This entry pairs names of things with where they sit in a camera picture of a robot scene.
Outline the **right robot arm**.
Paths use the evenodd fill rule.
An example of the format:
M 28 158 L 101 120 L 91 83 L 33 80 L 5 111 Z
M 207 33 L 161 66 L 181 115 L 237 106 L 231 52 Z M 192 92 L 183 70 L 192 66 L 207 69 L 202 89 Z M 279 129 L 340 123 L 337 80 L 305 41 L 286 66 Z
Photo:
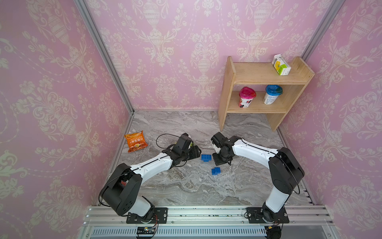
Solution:
M 238 136 L 227 138 L 220 132 L 211 138 L 211 142 L 215 149 L 212 157 L 217 166 L 231 164 L 235 156 L 240 156 L 269 169 L 273 188 L 262 206 L 261 215 L 267 223 L 280 223 L 285 203 L 295 188 L 299 188 L 299 183 L 305 176 L 293 153 L 286 147 L 267 148 Z

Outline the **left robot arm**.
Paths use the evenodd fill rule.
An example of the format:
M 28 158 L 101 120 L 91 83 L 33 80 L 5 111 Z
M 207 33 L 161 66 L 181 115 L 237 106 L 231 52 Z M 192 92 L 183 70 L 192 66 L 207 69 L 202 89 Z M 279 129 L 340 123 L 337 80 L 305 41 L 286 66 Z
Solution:
M 157 156 L 142 163 L 118 165 L 98 195 L 101 205 L 112 208 L 121 217 L 135 216 L 144 223 L 155 218 L 155 206 L 145 197 L 138 197 L 141 185 L 157 174 L 181 167 L 181 163 L 199 158 L 201 149 L 187 133 L 176 144 L 163 148 Z

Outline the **blue lego brick assembly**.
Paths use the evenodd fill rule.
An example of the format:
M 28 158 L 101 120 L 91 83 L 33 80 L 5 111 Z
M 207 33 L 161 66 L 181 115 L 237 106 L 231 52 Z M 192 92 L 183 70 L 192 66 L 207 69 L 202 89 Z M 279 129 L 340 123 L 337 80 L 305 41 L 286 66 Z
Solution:
M 212 160 L 212 155 L 211 154 L 202 154 L 201 155 L 201 160 L 203 162 L 209 162 Z

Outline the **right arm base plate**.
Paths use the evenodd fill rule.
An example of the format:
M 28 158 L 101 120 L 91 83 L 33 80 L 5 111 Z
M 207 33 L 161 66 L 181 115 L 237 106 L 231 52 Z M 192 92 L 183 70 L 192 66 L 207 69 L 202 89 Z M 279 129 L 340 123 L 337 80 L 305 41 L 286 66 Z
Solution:
M 289 218 L 285 207 L 279 212 L 274 213 L 272 210 L 263 209 L 262 207 L 248 207 L 244 214 L 244 218 L 248 219 L 250 224 L 288 224 Z

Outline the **blue 2x2 lego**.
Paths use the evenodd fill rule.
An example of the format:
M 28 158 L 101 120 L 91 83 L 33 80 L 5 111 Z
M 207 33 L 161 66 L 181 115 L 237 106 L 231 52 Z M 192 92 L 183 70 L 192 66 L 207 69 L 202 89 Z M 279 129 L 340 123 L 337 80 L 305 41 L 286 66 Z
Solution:
M 216 176 L 216 175 L 221 174 L 221 169 L 220 169 L 220 167 L 215 167 L 215 168 L 213 168 L 213 169 L 211 170 L 211 174 L 212 174 L 213 176 Z

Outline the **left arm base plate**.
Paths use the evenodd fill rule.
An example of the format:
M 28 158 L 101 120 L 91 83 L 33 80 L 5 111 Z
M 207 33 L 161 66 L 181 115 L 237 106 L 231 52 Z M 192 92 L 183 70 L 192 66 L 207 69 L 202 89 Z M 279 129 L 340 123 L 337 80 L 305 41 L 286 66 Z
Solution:
M 168 208 L 159 207 L 149 209 L 146 215 L 139 216 L 137 214 L 129 213 L 126 219 L 127 224 L 166 224 L 168 216 Z

